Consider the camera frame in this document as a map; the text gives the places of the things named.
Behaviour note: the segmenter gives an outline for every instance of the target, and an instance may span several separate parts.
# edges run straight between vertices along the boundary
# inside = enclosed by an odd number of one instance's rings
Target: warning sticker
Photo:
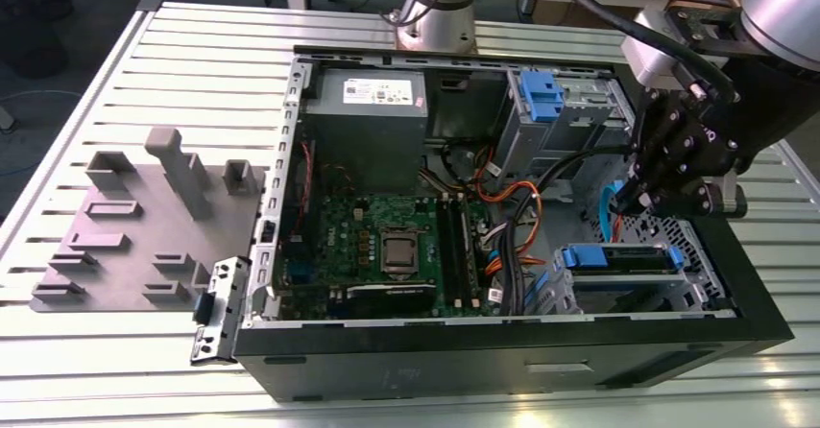
[[[410,80],[347,80],[342,103],[412,105],[412,84]]]

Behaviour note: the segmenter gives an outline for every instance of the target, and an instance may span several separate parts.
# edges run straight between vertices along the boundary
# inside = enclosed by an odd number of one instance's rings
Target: cpu socket
[[[382,273],[402,281],[419,272],[419,235],[410,231],[382,232]]]

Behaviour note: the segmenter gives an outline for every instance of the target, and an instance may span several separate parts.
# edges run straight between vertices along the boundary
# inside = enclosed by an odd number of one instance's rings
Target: aluminum work table
[[[622,60],[611,32],[482,22],[476,36],[482,54]],[[241,367],[188,366],[188,313],[28,309],[96,151],[152,163],[149,128],[177,126],[204,164],[267,164],[294,45],[392,40],[363,14],[175,3],[135,13],[0,229],[0,425],[184,427],[237,417],[265,427],[820,425],[820,192],[785,144],[741,177],[750,210],[732,225],[796,339],[649,389],[278,404]]]

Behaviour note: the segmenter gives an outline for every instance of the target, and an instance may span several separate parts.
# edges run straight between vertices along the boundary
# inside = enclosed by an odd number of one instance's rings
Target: side panel
[[[243,356],[239,363],[278,401],[387,399],[649,386],[713,361],[740,345]]]

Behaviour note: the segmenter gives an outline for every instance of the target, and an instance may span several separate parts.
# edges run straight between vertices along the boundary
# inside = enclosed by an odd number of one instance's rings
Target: screw
[[[693,83],[692,85],[689,85],[689,91],[692,92],[692,95],[694,96],[697,100],[706,99],[706,91],[697,83]]]

